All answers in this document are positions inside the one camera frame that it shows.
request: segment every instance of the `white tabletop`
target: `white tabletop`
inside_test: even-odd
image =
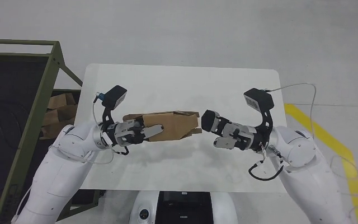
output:
[[[124,102],[112,112],[115,121],[121,122],[126,114],[191,110],[202,115],[210,109],[233,122],[255,126],[261,123],[261,115],[246,105],[243,93],[253,87],[278,88],[280,81],[278,73],[268,69],[91,64],[86,69],[76,124],[93,120],[95,93],[105,93],[115,85],[128,90]],[[274,126],[286,126],[281,92],[273,92],[272,97]],[[95,111],[101,119],[99,102]],[[129,146],[127,156],[115,154],[108,165],[94,164],[81,189],[285,192],[279,178],[263,182],[248,174],[260,155],[215,148],[215,138],[203,132],[180,141]],[[110,151],[101,152],[96,161],[109,158]],[[255,172],[264,178],[274,173],[269,161]]]

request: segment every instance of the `gray floor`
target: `gray floor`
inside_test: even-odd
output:
[[[116,63],[270,68],[279,72],[282,85],[314,82],[319,105],[314,119],[357,160],[357,11],[357,0],[2,0],[0,38],[60,40],[66,64],[81,78],[90,63]],[[75,87],[63,74],[56,86]],[[284,101],[308,113],[312,92],[293,87],[283,91]],[[300,127],[287,119],[290,127]],[[331,149],[318,144],[332,157]],[[347,190],[346,180],[339,183]],[[135,192],[106,197],[102,206],[63,223],[125,223]],[[238,207],[243,223],[308,223],[286,195],[234,198],[243,204]],[[349,197],[344,203],[352,208]],[[284,212],[271,212],[273,204]]]

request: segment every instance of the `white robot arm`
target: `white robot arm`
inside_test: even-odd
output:
[[[112,146],[118,144],[125,147],[126,152],[116,153],[127,155],[128,145],[140,144],[163,131],[161,125],[146,128],[140,120],[114,123],[110,111],[123,101],[125,93],[126,89],[116,86],[106,94],[97,94],[105,107],[101,124],[88,122],[63,128],[36,171],[26,205],[12,223],[55,223],[92,165],[97,163],[95,159],[100,151],[113,150]],[[113,156],[112,152],[112,159],[101,164],[111,162]]]
[[[250,127],[232,123],[217,112],[207,110],[201,124],[203,130],[220,136],[214,146],[267,153],[277,173],[267,179],[255,176],[252,170],[263,163],[261,160],[248,170],[252,177],[268,181],[278,176],[311,223],[350,223],[343,211],[334,173],[311,135],[287,127],[274,128],[270,115],[274,103],[266,91],[253,88],[244,96],[247,104],[262,114],[262,124]]]

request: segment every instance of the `cardboard box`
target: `cardboard box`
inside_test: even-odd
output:
[[[74,124],[77,106],[71,93],[61,94],[50,98],[48,108],[53,109],[45,114],[43,137],[40,139],[57,138],[60,131],[68,124]]]
[[[48,111],[45,114],[43,126],[74,118],[76,116],[77,106],[78,105],[61,106],[60,108]]]
[[[129,114],[123,117],[123,121],[143,119],[145,127],[156,124],[163,125],[162,133],[149,138],[150,142],[158,142],[179,140],[201,133],[201,128],[197,128],[199,117],[199,113],[194,111],[167,111],[151,114]]]
[[[76,102],[73,98],[72,93],[61,94],[50,98],[48,108],[55,109],[61,106],[74,105],[74,104],[76,104]]]
[[[73,125],[74,118],[42,127],[41,131],[43,132],[44,136],[40,137],[40,139],[43,140],[43,139],[57,138],[60,131],[68,124]]]

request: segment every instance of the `metal frame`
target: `metal frame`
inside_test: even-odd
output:
[[[100,190],[95,190],[95,194],[93,196],[93,201],[91,204],[72,204],[72,198],[71,200],[65,205],[65,207],[62,209],[62,212],[60,216],[58,217],[57,221],[63,220],[65,218],[68,218],[70,216],[74,216],[75,214],[79,214],[81,212],[84,212],[86,210],[89,210],[90,208],[94,208],[98,206],[98,200],[100,198]]]
[[[14,161],[12,163],[3,193],[0,198],[0,217],[7,218],[8,216],[13,216],[15,214],[17,206],[21,200],[20,197],[23,184],[25,182],[27,171],[30,166],[31,158],[35,150],[43,118],[47,110],[48,102],[50,100],[59,69],[62,69],[80,86],[82,86],[82,81],[65,65],[60,42],[58,41],[0,39],[0,44],[53,46],[51,53],[48,54],[0,53],[0,57],[24,56],[34,58],[48,58],[41,82],[39,84],[39,88],[37,89],[34,103],[32,104],[27,123],[20,140],[20,144],[18,145]],[[97,206],[98,197],[94,198],[94,202],[91,204],[91,207],[89,205],[86,206],[86,209],[85,207],[81,207],[81,211],[85,211],[89,208]],[[76,214],[75,211],[76,209],[69,212],[64,212],[64,214],[66,214],[65,217]]]

